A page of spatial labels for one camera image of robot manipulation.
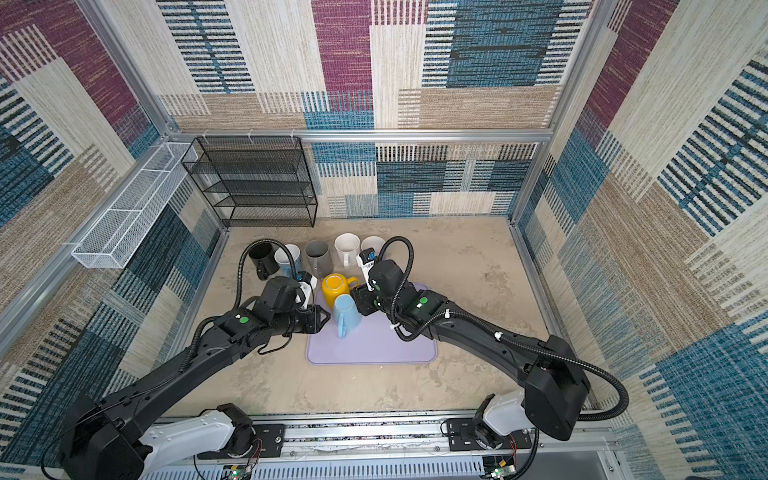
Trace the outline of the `blue floral dotted mug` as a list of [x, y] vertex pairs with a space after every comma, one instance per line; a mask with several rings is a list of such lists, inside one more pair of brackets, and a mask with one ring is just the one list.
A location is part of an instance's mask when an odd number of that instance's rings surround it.
[[285, 277], [289, 277], [291, 275], [291, 265], [294, 265], [295, 278], [297, 278], [299, 273], [303, 270], [301, 263], [301, 250], [298, 245], [286, 244], [285, 248], [276, 247], [274, 252], [274, 259], [279, 266], [280, 273]]

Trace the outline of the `light blue plain mug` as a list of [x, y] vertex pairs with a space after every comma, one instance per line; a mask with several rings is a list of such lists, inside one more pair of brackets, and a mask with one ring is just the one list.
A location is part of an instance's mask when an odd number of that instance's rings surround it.
[[362, 321], [354, 299], [349, 294], [338, 296], [333, 305], [333, 318], [336, 323], [337, 337], [345, 338]]

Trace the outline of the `black ceramic mug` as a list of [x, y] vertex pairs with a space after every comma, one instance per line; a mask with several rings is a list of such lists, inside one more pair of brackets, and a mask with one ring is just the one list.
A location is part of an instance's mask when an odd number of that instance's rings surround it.
[[262, 281], [266, 281], [280, 269], [274, 254], [275, 248], [271, 242], [253, 246], [248, 252], [248, 256], [256, 268], [257, 276]]

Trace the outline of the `lavender ceramic mug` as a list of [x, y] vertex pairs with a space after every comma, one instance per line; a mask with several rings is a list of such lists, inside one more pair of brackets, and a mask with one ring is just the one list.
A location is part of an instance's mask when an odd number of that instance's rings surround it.
[[374, 258], [379, 259], [385, 243], [386, 240], [380, 236], [368, 236], [364, 238], [360, 245], [360, 257], [364, 261], [372, 261]]

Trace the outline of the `lavender plastic tray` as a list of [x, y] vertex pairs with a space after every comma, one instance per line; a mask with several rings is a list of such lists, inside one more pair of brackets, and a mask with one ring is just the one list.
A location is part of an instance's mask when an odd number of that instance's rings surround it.
[[403, 342], [382, 312], [363, 317], [344, 337], [332, 316], [322, 330], [309, 336], [306, 358], [313, 365], [427, 364], [437, 357], [434, 340], [419, 337]]

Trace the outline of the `yellow round mug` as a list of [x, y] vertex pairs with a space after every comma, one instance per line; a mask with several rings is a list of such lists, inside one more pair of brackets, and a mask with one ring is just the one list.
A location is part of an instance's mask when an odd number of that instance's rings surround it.
[[359, 285], [357, 277], [346, 277], [339, 273], [331, 273], [322, 280], [321, 290], [330, 308], [334, 307], [335, 301], [342, 295], [349, 295], [351, 290]]

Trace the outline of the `grey ceramic mug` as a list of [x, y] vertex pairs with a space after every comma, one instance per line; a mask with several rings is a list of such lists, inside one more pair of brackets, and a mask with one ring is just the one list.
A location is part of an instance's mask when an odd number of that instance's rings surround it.
[[334, 271], [329, 245], [322, 240], [310, 241], [304, 249], [307, 271], [322, 279]]

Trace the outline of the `white ceramic mug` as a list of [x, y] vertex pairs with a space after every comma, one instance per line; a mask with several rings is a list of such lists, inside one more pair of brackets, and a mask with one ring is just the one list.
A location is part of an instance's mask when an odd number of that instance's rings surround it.
[[360, 245], [360, 238], [353, 233], [342, 233], [336, 237], [334, 247], [343, 268], [350, 268], [356, 264]]

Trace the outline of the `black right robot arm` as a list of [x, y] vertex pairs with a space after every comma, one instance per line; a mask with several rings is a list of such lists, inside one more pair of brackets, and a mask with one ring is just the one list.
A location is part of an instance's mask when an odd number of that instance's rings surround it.
[[542, 341], [505, 330], [471, 315], [447, 297], [417, 289], [392, 260], [369, 261], [366, 281], [352, 291], [364, 316], [385, 313], [406, 342], [428, 338], [455, 345], [512, 378], [522, 390], [488, 395], [472, 419], [472, 436], [490, 449], [515, 431], [537, 428], [560, 441], [570, 439], [590, 390], [584, 370], [560, 337]]

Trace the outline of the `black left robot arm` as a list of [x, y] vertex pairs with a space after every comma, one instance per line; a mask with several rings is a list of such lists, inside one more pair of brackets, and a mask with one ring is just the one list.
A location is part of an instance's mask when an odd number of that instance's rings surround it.
[[331, 314], [311, 304], [309, 284], [267, 281], [261, 294], [205, 319], [188, 347], [101, 401], [81, 395], [64, 417], [56, 459], [72, 479], [139, 479], [207, 451], [243, 455], [254, 433], [239, 408], [222, 405], [196, 419], [157, 430], [155, 422], [217, 372], [251, 352], [267, 353], [274, 336], [315, 334]]

